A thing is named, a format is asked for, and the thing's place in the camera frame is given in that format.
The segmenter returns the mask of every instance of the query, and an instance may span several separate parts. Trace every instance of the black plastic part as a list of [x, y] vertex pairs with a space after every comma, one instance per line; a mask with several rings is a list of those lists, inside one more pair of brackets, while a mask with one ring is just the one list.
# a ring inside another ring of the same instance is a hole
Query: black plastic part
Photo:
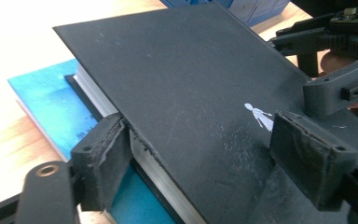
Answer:
[[306, 117], [277, 113], [270, 154], [317, 209], [340, 208], [343, 199], [337, 190], [355, 167], [354, 148]]
[[318, 72], [318, 55], [316, 53], [297, 55], [298, 68], [309, 77], [317, 77]]
[[119, 114], [102, 119], [71, 151], [83, 178], [83, 211], [110, 210], [132, 159], [129, 132]]
[[324, 35], [325, 32], [325, 28], [321, 27], [293, 34], [280, 35], [270, 39], [270, 41], [283, 56], [316, 53], [324, 49], [319, 44], [318, 36]]
[[358, 213], [351, 209], [348, 213], [347, 220], [349, 224], [358, 224]]
[[292, 27], [277, 31], [276, 36], [289, 35], [298, 32], [313, 30], [316, 28], [326, 27], [330, 20], [334, 17], [334, 13], [328, 13], [312, 19], [298, 21]]
[[65, 162], [43, 163], [28, 173], [15, 223], [79, 223], [70, 171]]
[[358, 215], [358, 169], [343, 176], [338, 192], [351, 205], [351, 210]]
[[358, 102], [358, 61], [310, 81], [303, 92], [305, 110], [311, 117], [326, 118], [353, 105]]
[[14, 223], [20, 194], [0, 202], [0, 223]]

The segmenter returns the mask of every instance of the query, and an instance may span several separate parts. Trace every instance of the scratches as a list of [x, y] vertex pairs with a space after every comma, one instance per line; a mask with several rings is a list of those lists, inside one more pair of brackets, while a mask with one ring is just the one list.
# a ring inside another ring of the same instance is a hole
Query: scratches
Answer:
[[226, 180], [221, 180], [219, 178], [215, 178], [214, 183], [216, 185], [221, 186], [221, 187], [227, 187], [227, 188], [232, 188], [232, 189], [235, 187], [235, 184], [233, 182], [226, 181]]
[[338, 125], [334, 125], [333, 128], [339, 128], [339, 129], [344, 129], [347, 128], [348, 126], [338, 126]]

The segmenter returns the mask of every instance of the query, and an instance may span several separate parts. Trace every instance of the black mechanical bracket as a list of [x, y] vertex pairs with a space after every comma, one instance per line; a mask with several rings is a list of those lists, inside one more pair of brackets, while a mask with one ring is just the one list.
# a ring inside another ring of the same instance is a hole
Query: black mechanical bracket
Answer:
[[306, 113], [326, 118], [358, 102], [358, 61], [327, 76], [308, 82], [304, 88]]
[[[296, 55], [298, 68], [309, 77], [319, 76], [318, 51], [330, 49], [358, 60], [358, 1], [339, 1], [339, 4], [346, 8], [298, 21], [292, 27], [276, 32], [276, 37], [269, 41], [270, 45], [284, 56]], [[341, 70], [304, 88], [310, 116], [326, 117], [358, 101], [358, 68], [353, 69], [356, 72]], [[351, 109], [351, 112], [358, 117], [358, 108]]]
[[102, 119], [71, 151], [68, 162], [36, 166], [23, 191], [0, 203], [0, 223], [79, 223], [83, 211], [109, 211], [132, 153], [119, 114]]
[[321, 211], [351, 205], [349, 223], [358, 223], [358, 151], [307, 117], [277, 113], [270, 155]]

